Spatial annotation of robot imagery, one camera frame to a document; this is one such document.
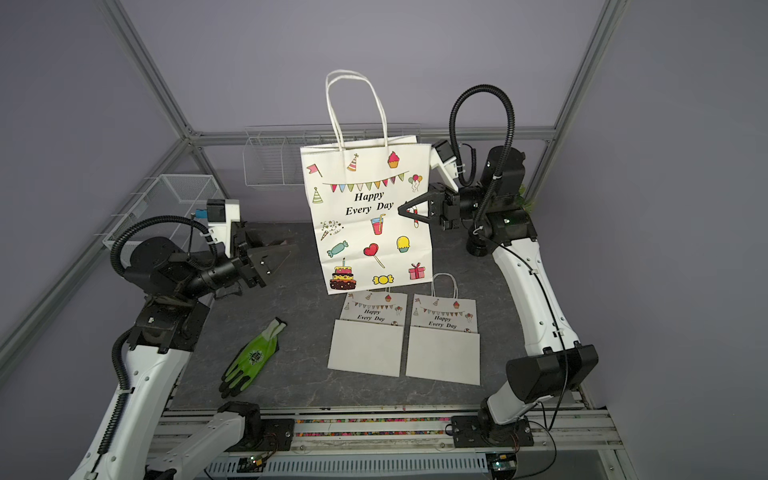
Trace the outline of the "white party paper bag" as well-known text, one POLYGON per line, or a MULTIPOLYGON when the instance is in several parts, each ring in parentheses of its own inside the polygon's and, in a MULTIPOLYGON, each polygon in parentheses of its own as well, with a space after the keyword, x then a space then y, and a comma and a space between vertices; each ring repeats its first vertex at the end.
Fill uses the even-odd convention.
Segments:
POLYGON ((478 386, 481 384, 481 342, 476 301, 459 296, 449 273, 452 294, 416 294, 410 318, 406 375, 412 378, 478 386))

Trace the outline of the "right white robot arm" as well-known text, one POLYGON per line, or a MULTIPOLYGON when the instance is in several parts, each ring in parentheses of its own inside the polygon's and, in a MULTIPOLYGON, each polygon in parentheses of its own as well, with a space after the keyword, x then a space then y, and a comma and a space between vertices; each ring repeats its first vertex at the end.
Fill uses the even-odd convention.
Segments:
POLYGON ((509 287, 521 321, 526 354, 505 366, 506 381, 484 399, 474 416, 451 421, 455 446, 530 446, 533 438, 526 414, 543 401, 563 400, 578 389, 598 364, 594 346, 583 344, 570 326, 549 283, 521 187, 525 155, 513 149, 507 159, 501 147, 488 154, 482 176, 474 186, 460 187, 458 161, 446 141, 433 145, 430 166, 441 181, 404 203, 400 215, 438 225, 444 230, 467 227, 467 250, 490 254, 509 287))

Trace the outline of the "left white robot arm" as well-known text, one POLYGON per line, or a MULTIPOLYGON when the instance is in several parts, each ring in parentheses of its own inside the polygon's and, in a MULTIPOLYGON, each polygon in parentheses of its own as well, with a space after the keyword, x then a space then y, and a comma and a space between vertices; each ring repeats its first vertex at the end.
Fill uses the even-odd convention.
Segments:
POLYGON ((227 255, 207 226, 193 218, 161 215, 128 227, 115 240, 111 266, 144 292, 145 303, 134 325, 112 346, 118 385, 73 478, 193 479, 233 446, 278 450, 279 441, 267 434, 258 405, 228 401, 195 434, 160 459, 148 459, 167 400, 210 312, 203 297, 238 283, 264 287, 297 250, 286 240, 262 243, 242 222, 236 223, 232 239, 234 251, 227 255), (124 263, 127 242, 160 224, 199 231, 205 250, 185 251, 171 239, 156 236, 137 246, 124 263))

